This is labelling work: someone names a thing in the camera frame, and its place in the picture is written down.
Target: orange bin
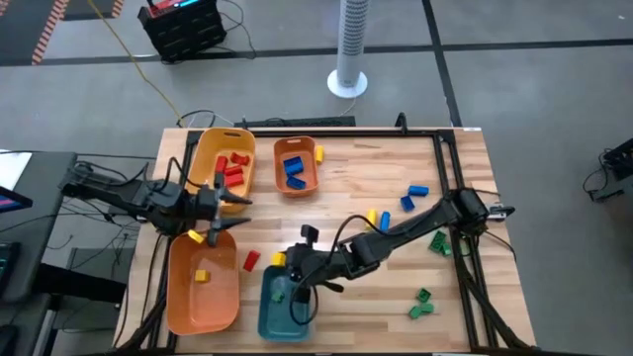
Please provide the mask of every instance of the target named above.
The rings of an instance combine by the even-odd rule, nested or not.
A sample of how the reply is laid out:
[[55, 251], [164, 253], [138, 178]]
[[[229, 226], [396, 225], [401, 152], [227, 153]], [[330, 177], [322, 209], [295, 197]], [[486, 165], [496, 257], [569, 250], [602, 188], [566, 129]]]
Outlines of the orange bin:
[[[315, 162], [315, 141], [308, 136], [282, 138], [275, 142], [275, 181], [277, 189], [288, 197], [304, 197], [314, 193], [318, 187], [317, 163]], [[284, 161], [300, 156], [304, 171], [295, 177], [306, 182], [306, 189], [290, 188], [286, 181], [288, 176], [284, 169]]]
[[[189, 179], [198, 184], [213, 186], [216, 175], [216, 160], [220, 156], [230, 158], [231, 153], [247, 155], [250, 158], [248, 165], [242, 166], [244, 184], [229, 188], [229, 190], [242, 198], [248, 197], [253, 173], [255, 172], [255, 136], [242, 129], [208, 129], [200, 137], [198, 149], [189, 171]], [[186, 185], [189, 193], [198, 192], [198, 187], [189, 183]], [[239, 213], [246, 208], [244, 204], [222, 202], [223, 213]]]
[[[171, 244], [167, 281], [167, 325], [177, 335], [220, 331], [237, 317], [239, 270], [235, 240], [226, 231], [218, 245], [197, 243], [186, 233]], [[206, 270], [208, 282], [194, 281], [196, 270]]]

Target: yellow block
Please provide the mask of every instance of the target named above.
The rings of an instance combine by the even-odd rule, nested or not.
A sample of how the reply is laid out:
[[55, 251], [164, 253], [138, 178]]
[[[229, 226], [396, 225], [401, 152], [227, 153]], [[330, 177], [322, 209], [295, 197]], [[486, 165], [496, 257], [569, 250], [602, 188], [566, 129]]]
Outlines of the yellow block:
[[315, 161], [316, 164], [322, 164], [323, 163], [323, 156], [325, 155], [323, 146], [318, 145], [315, 149]]
[[286, 266], [286, 254], [277, 252], [273, 255], [273, 266], [284, 267]]
[[376, 225], [377, 218], [378, 218], [378, 213], [376, 212], [376, 209], [370, 209], [369, 212], [367, 212], [367, 220], [370, 221], [373, 226]]
[[191, 237], [191, 239], [193, 239], [194, 241], [198, 243], [202, 243], [205, 240], [205, 238], [202, 235], [200, 235], [194, 230], [187, 231], [187, 234], [189, 235], [189, 237]]
[[198, 283], [206, 283], [206, 282], [209, 282], [210, 279], [211, 279], [211, 273], [209, 273], [209, 271], [196, 270], [196, 273], [194, 275], [194, 281]]

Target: wooden table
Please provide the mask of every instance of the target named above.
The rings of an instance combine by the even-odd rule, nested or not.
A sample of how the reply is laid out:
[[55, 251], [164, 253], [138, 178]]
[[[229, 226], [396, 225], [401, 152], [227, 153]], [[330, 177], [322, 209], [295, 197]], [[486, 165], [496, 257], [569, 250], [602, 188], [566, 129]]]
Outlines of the wooden table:
[[[495, 191], [495, 178], [488, 158], [483, 133], [479, 130], [455, 130], [464, 179], [467, 186]], [[153, 173], [165, 176], [171, 156], [182, 159], [187, 130], [167, 129]], [[335, 281], [345, 287], [343, 294], [320, 289], [320, 307], [312, 325], [311, 340], [297, 344], [272, 343], [257, 334], [259, 294], [263, 270], [274, 252], [301, 241], [300, 226], [309, 223], [320, 229], [317, 249], [330, 248], [336, 229], [352, 214], [365, 215], [367, 208], [392, 214], [392, 224], [430, 208], [441, 196], [440, 182], [430, 138], [355, 137], [318, 138], [325, 147], [325, 161], [318, 167], [319, 187], [313, 196], [287, 199], [275, 188], [273, 142], [276, 138], [258, 138], [254, 181], [249, 198], [253, 205], [241, 214], [252, 222], [230, 230], [237, 242], [241, 266], [251, 249], [261, 252], [253, 272], [239, 272], [240, 310], [226, 330], [195, 336], [180, 336], [177, 352], [424, 352], [469, 350], [462, 304], [453, 258], [428, 249], [431, 236], [424, 236], [395, 251], [381, 268], [363, 278]], [[448, 149], [445, 162], [451, 173]], [[415, 197], [416, 209], [404, 213], [399, 197], [409, 184], [426, 185], [431, 193]], [[495, 195], [480, 193], [485, 202]], [[491, 222], [490, 231], [507, 240], [503, 223]], [[341, 236], [363, 229], [353, 222]], [[130, 273], [130, 307], [119, 344], [128, 340], [139, 326], [145, 299], [149, 261], [158, 235], [152, 226], [141, 228]], [[149, 286], [148, 307], [158, 289], [164, 241], [159, 245]], [[480, 254], [492, 304], [507, 324], [525, 342], [534, 344], [534, 336], [523, 299], [516, 265], [502, 244], [482, 236]], [[411, 320], [407, 312], [424, 287], [432, 293], [435, 312]], [[480, 343], [485, 345], [485, 329], [477, 303], [473, 310]], [[167, 322], [163, 316], [159, 346], [166, 344]]]

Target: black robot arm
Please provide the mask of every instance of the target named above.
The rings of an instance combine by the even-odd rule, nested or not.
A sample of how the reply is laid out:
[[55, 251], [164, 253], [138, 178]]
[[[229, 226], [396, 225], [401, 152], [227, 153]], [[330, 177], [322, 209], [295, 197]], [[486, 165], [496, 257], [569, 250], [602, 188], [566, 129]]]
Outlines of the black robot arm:
[[309, 287], [326, 285], [328, 280], [345, 277], [353, 280], [375, 271], [392, 251], [442, 226], [451, 226], [469, 235], [487, 229], [488, 210], [472, 189], [453, 190], [433, 208], [384, 233], [369, 231], [342, 241], [335, 241], [331, 251], [313, 249], [318, 231], [304, 225], [307, 243], [297, 243], [286, 250], [286, 267], [295, 280]]
[[143, 217], [167, 235], [182, 233], [186, 227], [194, 226], [197, 220], [211, 222], [207, 237], [210, 246], [216, 245], [220, 231], [250, 221], [249, 218], [220, 217], [222, 201], [252, 204], [228, 190], [223, 174], [216, 175], [214, 189], [206, 184], [201, 185], [197, 194], [191, 194], [183, 186], [166, 180], [135, 178], [123, 181], [95, 172], [88, 162], [77, 162], [66, 174], [60, 188], [65, 196], [82, 200], [97, 199], [133, 217]]

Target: red block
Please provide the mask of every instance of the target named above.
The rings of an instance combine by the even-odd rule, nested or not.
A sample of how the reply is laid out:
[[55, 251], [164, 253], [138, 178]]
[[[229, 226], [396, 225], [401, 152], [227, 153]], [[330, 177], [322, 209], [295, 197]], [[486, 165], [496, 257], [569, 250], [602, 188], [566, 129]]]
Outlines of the red block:
[[252, 272], [253, 267], [255, 267], [255, 263], [259, 259], [260, 253], [257, 251], [250, 250], [248, 252], [248, 256], [246, 256], [246, 261], [244, 261], [244, 269], [248, 272]]
[[240, 156], [239, 154], [233, 152], [230, 154], [230, 161], [241, 165], [248, 165], [250, 157], [247, 155]]
[[225, 177], [225, 184], [227, 187], [234, 187], [236, 185], [244, 184], [244, 176], [241, 173], [228, 175]]
[[229, 175], [233, 175], [237, 173], [241, 173], [241, 166], [227, 167], [225, 169], [225, 176], [229, 176]]
[[228, 159], [224, 156], [218, 157], [216, 160], [216, 173], [222, 173], [226, 169], [226, 165], [228, 164]]

